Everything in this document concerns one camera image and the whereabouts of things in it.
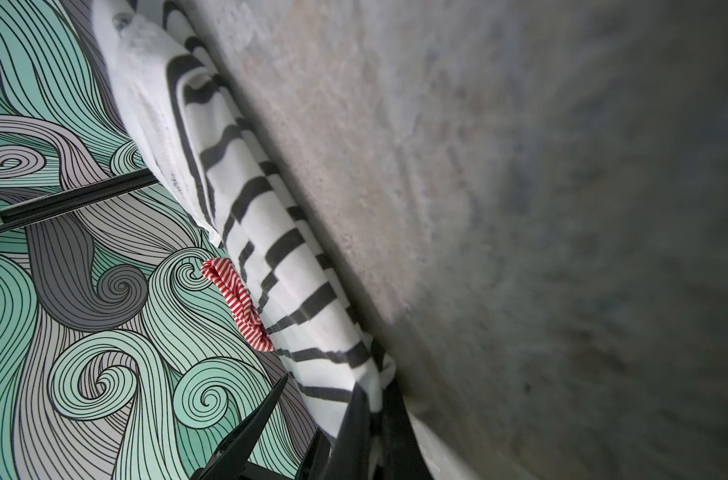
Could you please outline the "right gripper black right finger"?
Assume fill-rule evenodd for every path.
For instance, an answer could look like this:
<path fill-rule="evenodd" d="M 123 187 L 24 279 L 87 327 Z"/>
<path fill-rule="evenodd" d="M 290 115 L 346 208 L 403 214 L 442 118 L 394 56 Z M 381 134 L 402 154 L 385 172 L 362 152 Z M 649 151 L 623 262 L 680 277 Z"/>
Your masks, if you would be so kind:
<path fill-rule="evenodd" d="M 382 441 L 384 479 L 432 479 L 395 381 L 383 393 Z"/>

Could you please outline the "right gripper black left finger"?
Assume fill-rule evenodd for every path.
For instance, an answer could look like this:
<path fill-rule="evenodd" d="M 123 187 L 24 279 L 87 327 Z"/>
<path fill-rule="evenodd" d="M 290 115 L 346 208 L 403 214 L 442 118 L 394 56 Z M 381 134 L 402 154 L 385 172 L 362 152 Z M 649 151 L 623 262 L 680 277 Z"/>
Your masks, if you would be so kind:
<path fill-rule="evenodd" d="M 356 384 L 324 471 L 326 480 L 368 478 L 371 444 L 370 410 L 366 392 Z"/>

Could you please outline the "finger of the left gripper pair black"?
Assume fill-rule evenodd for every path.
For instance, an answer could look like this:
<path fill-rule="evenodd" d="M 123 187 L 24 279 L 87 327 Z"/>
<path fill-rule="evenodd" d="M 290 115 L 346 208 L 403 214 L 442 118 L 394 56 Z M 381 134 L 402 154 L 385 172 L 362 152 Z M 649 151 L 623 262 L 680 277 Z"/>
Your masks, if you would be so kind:
<path fill-rule="evenodd" d="M 288 378 L 285 375 L 259 407 L 220 442 L 207 464 L 195 470 L 191 479 L 290 480 L 248 460 L 279 403 Z M 294 479 L 322 479 L 329 454 L 330 442 L 317 429 Z"/>

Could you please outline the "black white striped tank top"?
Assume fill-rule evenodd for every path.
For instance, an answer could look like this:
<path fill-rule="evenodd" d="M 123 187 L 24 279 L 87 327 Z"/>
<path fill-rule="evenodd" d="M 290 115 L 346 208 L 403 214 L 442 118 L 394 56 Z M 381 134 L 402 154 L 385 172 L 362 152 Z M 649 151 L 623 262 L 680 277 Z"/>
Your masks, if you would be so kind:
<path fill-rule="evenodd" d="M 317 425 L 341 436 L 356 389 L 382 435 L 395 365 L 356 320 L 340 280 L 184 12 L 96 1 L 94 38 L 147 167 L 223 246 Z"/>

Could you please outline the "red white striped tank top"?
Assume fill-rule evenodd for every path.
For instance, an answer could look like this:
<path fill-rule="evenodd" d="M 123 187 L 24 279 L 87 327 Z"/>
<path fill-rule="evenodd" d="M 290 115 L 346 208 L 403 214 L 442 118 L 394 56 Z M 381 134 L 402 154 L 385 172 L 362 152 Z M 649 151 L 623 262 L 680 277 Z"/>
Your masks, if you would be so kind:
<path fill-rule="evenodd" d="M 201 274 L 211 281 L 224 297 L 236 328 L 247 344 L 257 352 L 273 352 L 275 346 L 233 262 L 222 257 L 207 260 L 202 264 Z"/>

